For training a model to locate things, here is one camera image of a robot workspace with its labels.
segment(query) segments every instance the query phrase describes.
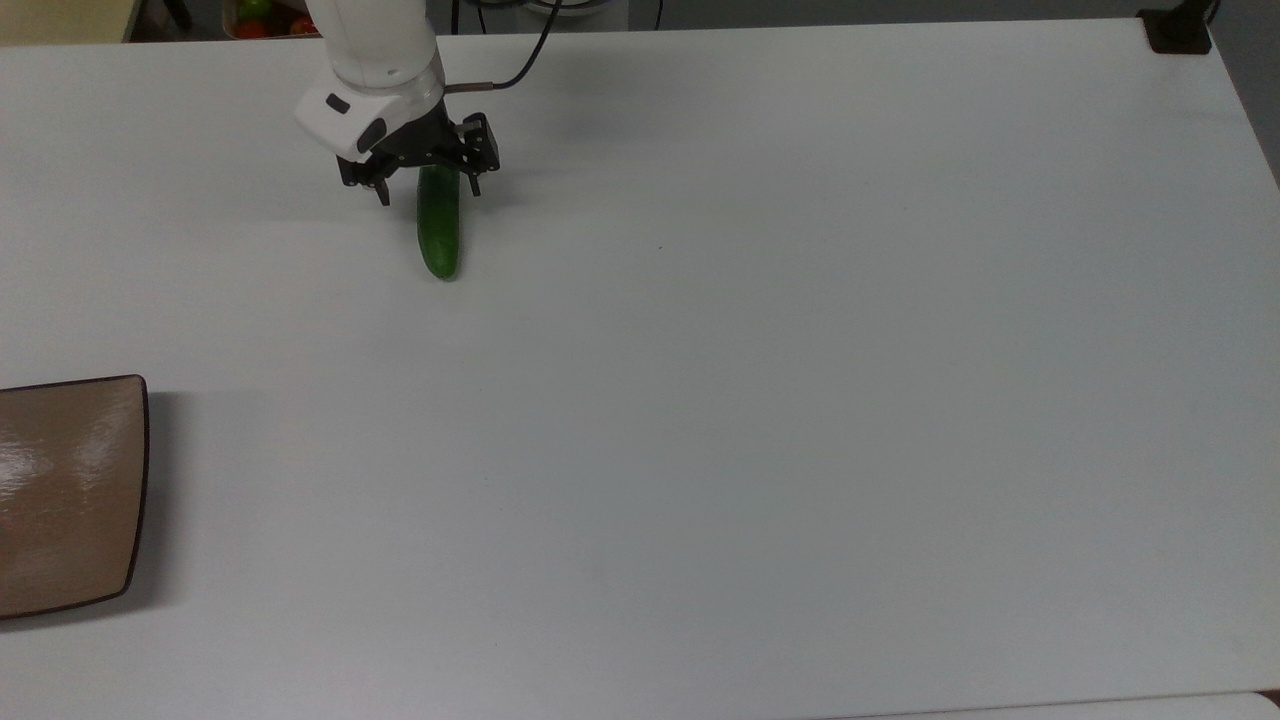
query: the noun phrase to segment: white table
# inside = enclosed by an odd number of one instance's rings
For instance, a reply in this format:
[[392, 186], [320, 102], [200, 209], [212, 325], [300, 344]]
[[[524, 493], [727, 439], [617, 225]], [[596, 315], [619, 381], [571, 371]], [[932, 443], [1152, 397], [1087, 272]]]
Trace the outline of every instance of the white table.
[[[527, 37], [442, 41], [451, 81]], [[1137, 20], [556, 37], [461, 279], [319, 41], [0, 50], [0, 380], [137, 372], [137, 587], [0, 717], [815, 719], [1280, 685], [1280, 193]]]

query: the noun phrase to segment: black bracket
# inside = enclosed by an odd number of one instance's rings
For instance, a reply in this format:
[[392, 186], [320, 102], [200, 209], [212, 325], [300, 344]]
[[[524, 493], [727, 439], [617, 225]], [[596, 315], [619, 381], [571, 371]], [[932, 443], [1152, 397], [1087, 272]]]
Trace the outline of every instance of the black bracket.
[[1161, 55], [1208, 55], [1213, 41], [1204, 13], [1212, 4], [1213, 0], [1184, 0], [1172, 10], [1138, 10], [1151, 49]]

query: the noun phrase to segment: cucumber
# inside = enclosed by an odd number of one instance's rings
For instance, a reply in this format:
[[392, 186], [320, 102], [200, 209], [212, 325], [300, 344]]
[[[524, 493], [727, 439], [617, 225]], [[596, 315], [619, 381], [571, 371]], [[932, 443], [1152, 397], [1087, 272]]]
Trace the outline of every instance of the cucumber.
[[442, 281], [458, 273], [458, 173], [428, 165], [417, 174], [417, 246]]

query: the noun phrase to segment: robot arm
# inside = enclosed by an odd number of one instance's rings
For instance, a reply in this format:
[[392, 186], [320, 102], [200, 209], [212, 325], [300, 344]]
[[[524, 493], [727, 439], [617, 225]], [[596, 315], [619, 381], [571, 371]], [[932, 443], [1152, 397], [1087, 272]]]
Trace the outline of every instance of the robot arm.
[[342, 181], [378, 191], [399, 168], [444, 165], [477, 178], [499, 168], [483, 113], [461, 124], [444, 106], [444, 68], [425, 0], [308, 0], [329, 61], [294, 110], [338, 156]]

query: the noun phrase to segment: brown tray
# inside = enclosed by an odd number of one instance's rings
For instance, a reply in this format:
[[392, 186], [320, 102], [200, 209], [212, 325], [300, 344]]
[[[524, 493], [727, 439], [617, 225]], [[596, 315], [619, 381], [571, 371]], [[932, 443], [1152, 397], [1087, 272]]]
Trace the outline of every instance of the brown tray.
[[0, 391], [0, 620], [128, 589], [147, 451], [140, 375]]

